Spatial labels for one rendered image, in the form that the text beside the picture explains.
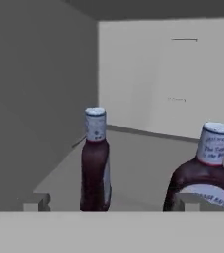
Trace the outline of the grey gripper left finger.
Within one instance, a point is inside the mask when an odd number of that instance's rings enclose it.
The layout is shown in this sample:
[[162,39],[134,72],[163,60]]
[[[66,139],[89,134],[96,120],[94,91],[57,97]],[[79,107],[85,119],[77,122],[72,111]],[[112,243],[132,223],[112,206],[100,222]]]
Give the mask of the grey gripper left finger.
[[43,212],[50,211],[49,193],[30,193],[19,199],[22,211]]

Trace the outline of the wide dark red condiment bottle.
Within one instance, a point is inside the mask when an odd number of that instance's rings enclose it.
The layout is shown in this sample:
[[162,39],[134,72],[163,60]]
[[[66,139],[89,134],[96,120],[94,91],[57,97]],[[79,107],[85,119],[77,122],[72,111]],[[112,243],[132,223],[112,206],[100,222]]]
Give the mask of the wide dark red condiment bottle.
[[224,124],[203,125],[196,155],[172,174],[163,211],[172,211],[176,193],[192,193],[224,207]]

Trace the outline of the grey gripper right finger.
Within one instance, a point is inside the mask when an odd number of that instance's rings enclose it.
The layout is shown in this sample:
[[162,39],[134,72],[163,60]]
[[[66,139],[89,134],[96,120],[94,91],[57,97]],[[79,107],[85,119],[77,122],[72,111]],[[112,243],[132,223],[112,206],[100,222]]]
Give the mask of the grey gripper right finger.
[[197,194],[177,193],[174,197],[174,211],[182,212],[213,212],[224,211],[224,208],[210,203]]

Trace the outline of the grey fridge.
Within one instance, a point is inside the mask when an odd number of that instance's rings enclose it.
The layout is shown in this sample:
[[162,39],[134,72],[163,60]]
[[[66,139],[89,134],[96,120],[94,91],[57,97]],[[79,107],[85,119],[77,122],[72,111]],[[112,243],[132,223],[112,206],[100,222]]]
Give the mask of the grey fridge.
[[0,0],[0,211],[17,211],[84,134],[98,29],[67,0]]

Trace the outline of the slim dark red condiment bottle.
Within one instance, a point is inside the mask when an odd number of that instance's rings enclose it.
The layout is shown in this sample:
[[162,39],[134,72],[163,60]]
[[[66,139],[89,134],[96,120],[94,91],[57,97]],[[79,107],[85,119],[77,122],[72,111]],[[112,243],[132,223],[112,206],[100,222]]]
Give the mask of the slim dark red condiment bottle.
[[81,154],[81,211],[110,207],[110,146],[106,139],[107,114],[101,107],[85,110],[86,141]]

